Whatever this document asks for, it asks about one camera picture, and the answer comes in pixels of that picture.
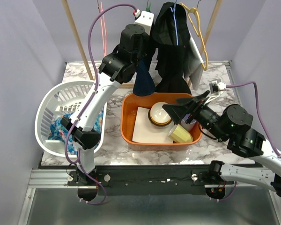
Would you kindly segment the floral blue skirt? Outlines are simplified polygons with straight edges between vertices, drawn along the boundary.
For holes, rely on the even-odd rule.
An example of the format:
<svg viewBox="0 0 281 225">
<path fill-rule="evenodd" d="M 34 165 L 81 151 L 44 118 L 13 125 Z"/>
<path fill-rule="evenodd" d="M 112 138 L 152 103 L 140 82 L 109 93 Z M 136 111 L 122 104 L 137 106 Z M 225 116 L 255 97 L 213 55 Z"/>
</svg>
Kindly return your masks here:
<svg viewBox="0 0 281 225">
<path fill-rule="evenodd" d="M 65 143 L 66 136 L 68 134 L 68 130 L 64 126 L 61 125 L 61 119 L 63 117 L 70 118 L 71 115 L 72 115 L 72 113 L 67 113 L 63 116 L 59 116 L 50 125 L 50 132 L 49 132 L 49 136 L 48 136 L 49 140 L 58 140 L 58 141 L 62 141 L 63 143 Z M 101 133 L 101 131 L 102 131 L 103 115 L 104 115 L 104 110 L 102 109 L 94 123 L 93 129 L 95 131 L 97 131 L 98 133 Z M 72 136 L 70 135 L 70 137 L 68 139 L 68 145 L 67 145 L 68 154 L 76 155 L 77 150 L 78 150 L 78 145 L 74 142 Z"/>
</svg>

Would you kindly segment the pink wire hanger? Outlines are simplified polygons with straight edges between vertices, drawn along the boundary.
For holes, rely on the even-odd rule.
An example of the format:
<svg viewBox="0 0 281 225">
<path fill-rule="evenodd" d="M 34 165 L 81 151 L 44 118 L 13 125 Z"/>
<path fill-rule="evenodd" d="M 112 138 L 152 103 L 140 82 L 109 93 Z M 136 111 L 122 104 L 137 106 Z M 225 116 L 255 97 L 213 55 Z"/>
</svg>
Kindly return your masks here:
<svg viewBox="0 0 281 225">
<path fill-rule="evenodd" d="M 97 0 L 97 7 L 98 7 L 99 13 L 101 13 L 103 11 L 103 4 L 102 4 L 102 2 Z M 100 17 L 100 23 L 101 23 L 103 51 L 104 51 L 104 56 L 106 56 L 107 55 L 107 30 L 106 30 L 106 23 L 105 23 L 104 15 L 102 15 Z"/>
</svg>

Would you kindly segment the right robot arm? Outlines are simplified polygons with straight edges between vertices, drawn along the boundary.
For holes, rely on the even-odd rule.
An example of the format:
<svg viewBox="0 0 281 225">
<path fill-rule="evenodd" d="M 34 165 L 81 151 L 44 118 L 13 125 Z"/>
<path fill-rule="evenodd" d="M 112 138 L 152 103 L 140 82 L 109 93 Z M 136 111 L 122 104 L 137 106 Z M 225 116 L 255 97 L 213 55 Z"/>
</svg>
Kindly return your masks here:
<svg viewBox="0 0 281 225">
<path fill-rule="evenodd" d="M 210 132 L 218 142 L 227 142 L 227 149 L 237 156 L 254 160 L 262 167 L 239 167 L 213 160 L 206 172 L 210 183 L 241 182 L 264 187 L 281 197 L 281 157 L 261 133 L 251 128 L 253 116 L 239 104 L 226 107 L 218 115 L 208 107 L 209 91 L 195 97 L 178 98 L 163 109 L 175 124 L 189 115 Z"/>
</svg>

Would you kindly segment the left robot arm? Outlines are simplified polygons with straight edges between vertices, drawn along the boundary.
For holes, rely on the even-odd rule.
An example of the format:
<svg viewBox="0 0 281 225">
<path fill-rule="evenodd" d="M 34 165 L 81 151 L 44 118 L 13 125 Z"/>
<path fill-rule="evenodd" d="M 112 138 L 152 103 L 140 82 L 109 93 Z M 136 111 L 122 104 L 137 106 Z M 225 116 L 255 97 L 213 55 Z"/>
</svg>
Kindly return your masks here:
<svg viewBox="0 0 281 225">
<path fill-rule="evenodd" d="M 90 185 L 95 178 L 92 172 L 95 168 L 94 147 L 101 139 L 93 128 L 95 121 L 112 94 L 136 72 L 145 56 L 150 30 L 149 25 L 137 22 L 122 30 L 119 44 L 102 59 L 98 78 L 78 110 L 70 118 L 61 120 L 61 125 L 80 145 L 78 179 L 84 185 Z"/>
</svg>

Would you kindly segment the dark blue denim skirt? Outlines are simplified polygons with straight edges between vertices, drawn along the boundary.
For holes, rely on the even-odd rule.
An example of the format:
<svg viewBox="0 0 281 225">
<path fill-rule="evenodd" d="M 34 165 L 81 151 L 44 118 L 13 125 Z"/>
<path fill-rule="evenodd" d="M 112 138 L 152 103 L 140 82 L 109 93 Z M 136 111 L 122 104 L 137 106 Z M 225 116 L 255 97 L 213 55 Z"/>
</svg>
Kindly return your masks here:
<svg viewBox="0 0 281 225">
<path fill-rule="evenodd" d="M 155 83 L 149 73 L 144 60 L 139 62 L 136 69 L 136 78 L 133 87 L 133 94 L 144 97 L 151 95 L 155 92 Z"/>
</svg>

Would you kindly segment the green hanger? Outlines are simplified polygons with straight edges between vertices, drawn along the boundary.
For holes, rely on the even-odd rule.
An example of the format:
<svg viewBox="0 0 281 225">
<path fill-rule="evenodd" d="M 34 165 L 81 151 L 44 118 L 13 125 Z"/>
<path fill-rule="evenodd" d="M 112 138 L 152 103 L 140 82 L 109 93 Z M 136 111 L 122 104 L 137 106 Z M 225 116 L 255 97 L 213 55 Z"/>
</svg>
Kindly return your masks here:
<svg viewBox="0 0 281 225">
<path fill-rule="evenodd" d="M 150 0 L 147 0 L 145 11 L 146 12 L 151 12 L 151 1 Z"/>
</svg>

